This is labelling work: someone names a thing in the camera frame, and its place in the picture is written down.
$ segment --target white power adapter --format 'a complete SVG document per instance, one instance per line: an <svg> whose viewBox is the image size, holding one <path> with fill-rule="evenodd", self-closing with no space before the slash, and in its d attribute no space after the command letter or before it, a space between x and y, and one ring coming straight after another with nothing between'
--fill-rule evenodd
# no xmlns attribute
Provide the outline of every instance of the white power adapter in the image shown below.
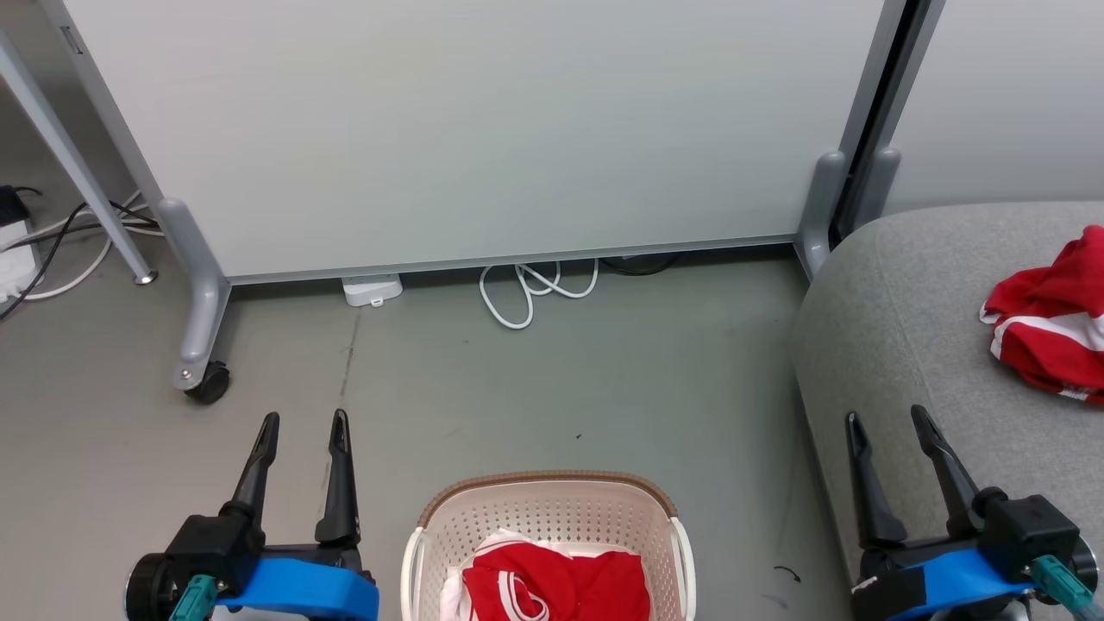
<svg viewBox="0 0 1104 621"><path fill-rule="evenodd" d="M0 248L30 233L26 220L0 227ZM39 256L34 244L0 252L0 302L18 296L31 286L39 273Z"/></svg>
<svg viewBox="0 0 1104 621"><path fill-rule="evenodd" d="M399 274L384 274L382 276L351 276L341 278L344 287L346 302L349 306L368 306L373 308L383 306L384 299L397 297L403 293L403 282L399 280Z"/></svg>

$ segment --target plastic basket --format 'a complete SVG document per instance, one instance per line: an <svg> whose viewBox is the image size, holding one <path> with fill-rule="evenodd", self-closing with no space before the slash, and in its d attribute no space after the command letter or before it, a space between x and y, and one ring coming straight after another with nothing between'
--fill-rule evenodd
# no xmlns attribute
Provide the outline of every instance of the plastic basket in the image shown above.
<svg viewBox="0 0 1104 621"><path fill-rule="evenodd" d="M573 556L640 555L651 621L693 620L693 552L670 498L629 474L552 471L463 481L429 503L403 556L403 621L438 621L447 569L499 528L566 544Z"/></svg>

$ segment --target gray ottoman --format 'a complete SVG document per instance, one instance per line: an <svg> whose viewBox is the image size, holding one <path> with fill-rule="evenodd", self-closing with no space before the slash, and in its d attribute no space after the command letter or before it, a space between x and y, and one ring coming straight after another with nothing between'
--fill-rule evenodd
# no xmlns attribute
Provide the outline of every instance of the gray ottoman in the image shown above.
<svg viewBox="0 0 1104 621"><path fill-rule="evenodd" d="M946 511L909 417L925 406L980 487L1044 494L1104 550L1104 408L1031 388L989 354L978 309L994 285L1049 265L1104 202L925 209L849 236L817 274L793 357L848 571L858 576L843 417L859 412L910 538L946 535ZM1036 604L1036 619L1069 619Z"/></svg>

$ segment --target red and white cloth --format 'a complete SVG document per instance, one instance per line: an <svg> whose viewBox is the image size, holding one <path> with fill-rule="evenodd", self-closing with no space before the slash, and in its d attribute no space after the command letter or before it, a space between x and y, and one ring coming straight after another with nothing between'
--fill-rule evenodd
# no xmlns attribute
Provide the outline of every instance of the red and white cloth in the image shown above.
<svg viewBox="0 0 1104 621"><path fill-rule="evenodd" d="M1086 227L1050 267L998 284L981 320L995 324L989 350L1028 382L1104 402L1104 228Z"/></svg>
<svg viewBox="0 0 1104 621"><path fill-rule="evenodd" d="M469 564L448 569L440 621L648 621L639 556L561 549L499 529Z"/></svg>

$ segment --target gray floor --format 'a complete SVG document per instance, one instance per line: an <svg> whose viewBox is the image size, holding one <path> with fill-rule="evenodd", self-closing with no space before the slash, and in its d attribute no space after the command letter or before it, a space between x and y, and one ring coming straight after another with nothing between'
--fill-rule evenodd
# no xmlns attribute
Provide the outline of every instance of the gray floor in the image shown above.
<svg viewBox="0 0 1104 621"><path fill-rule="evenodd" d="M434 494L565 467L633 472L671 495L699 619L846 618L785 354L805 286L794 260L603 274L585 299L539 299L520 333L491 319L470 273L410 278L380 309L349 307L332 281L244 290L220 340L233 386L204 408L169 385L187 282L163 242L140 241L161 269L153 285L132 285L113 252L84 285L0 324L7 618L119 618L130 566L187 515L217 511L272 410L283 428L265 530L309 541L338 407L381 619L400 618L403 546ZM74 244L71 261L98 243ZM505 274L490 294L522 310Z"/></svg>

